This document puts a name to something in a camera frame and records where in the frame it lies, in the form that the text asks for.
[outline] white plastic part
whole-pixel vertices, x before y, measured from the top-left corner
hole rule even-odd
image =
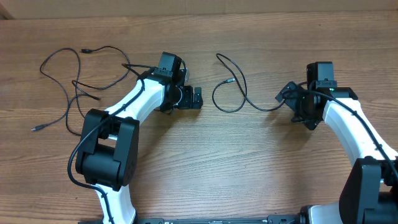
[[[308,209],[310,224],[343,224],[338,202],[328,205],[315,205]]]
[[[390,160],[395,160],[398,152],[388,146],[373,128],[361,109],[361,103],[351,98],[338,98],[337,100],[349,106],[365,120],[373,135],[379,141],[379,144],[382,144],[382,148]],[[372,156],[377,160],[384,160],[382,154],[376,150],[376,146],[361,122],[338,103],[334,101],[326,103],[323,110],[323,120],[336,133],[352,166],[357,158],[365,158],[366,156]]]
[[[145,90],[141,93],[138,99],[132,102],[124,111],[118,113],[116,116],[120,118],[132,117],[133,119],[139,120],[139,124],[141,125],[150,112],[163,103],[165,87],[159,82],[147,78],[144,80],[144,83]],[[109,114],[117,111],[120,107],[136,96],[141,87],[141,81],[137,81],[134,89],[132,89],[119,103],[107,108],[105,111],[109,112]],[[112,140],[118,139],[117,136],[112,135],[109,135],[109,138]]]
[[[112,190],[111,187],[103,186],[101,184],[96,184],[95,186],[100,187],[105,191],[109,201],[111,215],[115,224],[132,224],[134,218],[136,217],[136,210],[131,203],[129,186],[122,186],[117,192]],[[102,211],[104,213],[103,223],[111,223],[109,221],[108,213],[106,211],[105,200],[102,197],[102,194],[98,191],[95,192],[97,192],[97,195],[101,202]]]

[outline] wooden table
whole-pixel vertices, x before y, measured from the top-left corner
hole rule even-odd
[[[315,131],[292,124],[286,106],[272,113],[249,105],[233,114],[217,110],[211,92],[231,74],[215,54],[242,68],[250,99],[263,108],[277,104],[274,97],[287,82],[304,81],[308,63],[332,61],[340,86],[356,92],[373,126],[397,148],[397,37],[397,11],[0,21],[0,223],[102,217],[94,191],[68,179],[67,160],[79,139],[65,120],[30,131],[65,111],[60,87],[39,73],[42,61],[62,47],[113,45],[133,63],[148,65],[166,51],[187,62],[189,84],[203,89],[203,108],[153,112],[145,120],[132,201],[141,218],[231,218],[335,202],[351,166],[324,123]],[[80,56],[82,82],[104,86],[125,72],[117,51]],[[71,52],[54,56],[45,71],[73,96],[77,61]],[[115,104],[135,79],[91,90],[102,100],[82,98],[84,113]],[[216,100],[232,109],[242,96],[233,83],[222,86]],[[70,123],[77,131],[83,125],[75,105]]]

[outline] cable end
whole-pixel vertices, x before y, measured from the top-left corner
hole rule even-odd
[[[226,83],[231,83],[231,82],[235,82],[235,78],[230,78],[225,80]]]
[[[92,51],[93,50],[90,50],[90,49],[81,49],[81,53],[84,53],[84,54],[90,54],[90,53],[92,53]]]
[[[38,125],[38,126],[32,128],[31,131],[40,131],[41,129],[43,129],[45,127],[47,127],[46,124]]]

